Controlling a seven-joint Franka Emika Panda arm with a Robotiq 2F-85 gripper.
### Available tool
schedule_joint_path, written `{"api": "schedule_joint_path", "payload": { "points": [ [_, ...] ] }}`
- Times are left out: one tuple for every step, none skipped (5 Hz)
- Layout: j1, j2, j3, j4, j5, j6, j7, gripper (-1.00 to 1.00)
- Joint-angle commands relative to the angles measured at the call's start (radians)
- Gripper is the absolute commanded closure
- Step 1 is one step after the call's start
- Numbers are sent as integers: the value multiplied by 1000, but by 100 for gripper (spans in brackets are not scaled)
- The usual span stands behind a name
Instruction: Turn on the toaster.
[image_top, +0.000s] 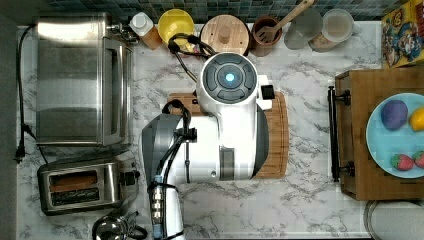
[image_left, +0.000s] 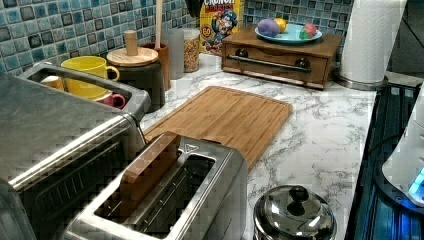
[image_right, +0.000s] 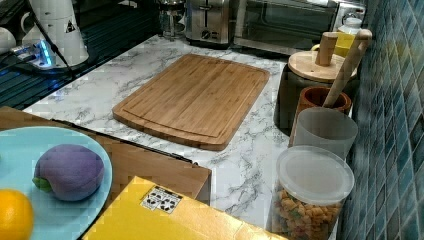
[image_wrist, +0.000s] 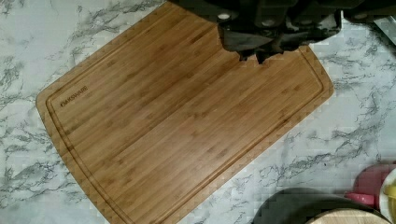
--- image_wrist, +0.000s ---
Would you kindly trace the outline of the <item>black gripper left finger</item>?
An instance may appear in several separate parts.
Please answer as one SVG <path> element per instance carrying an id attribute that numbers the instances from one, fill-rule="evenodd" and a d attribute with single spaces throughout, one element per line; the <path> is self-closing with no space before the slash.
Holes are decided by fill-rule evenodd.
<path id="1" fill-rule="evenodd" d="M 218 32 L 222 47 L 227 51 L 236 52 L 240 61 L 246 61 L 253 55 L 258 57 L 258 61 L 264 61 L 263 48 L 274 40 L 258 30 L 245 26 L 219 24 Z"/>

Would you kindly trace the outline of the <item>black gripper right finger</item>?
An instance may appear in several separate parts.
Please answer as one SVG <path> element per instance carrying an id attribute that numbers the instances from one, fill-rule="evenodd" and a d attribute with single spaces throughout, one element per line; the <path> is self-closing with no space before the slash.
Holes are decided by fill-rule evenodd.
<path id="1" fill-rule="evenodd" d="M 255 48 L 255 55 L 258 63 L 262 64 L 266 59 L 276 54 L 283 54 L 285 51 L 294 51 L 300 46 L 317 43 L 338 34 L 340 30 L 340 25 L 325 27 L 318 24 L 303 27 L 284 25 L 258 29 L 256 33 L 269 38 L 270 41 Z"/>

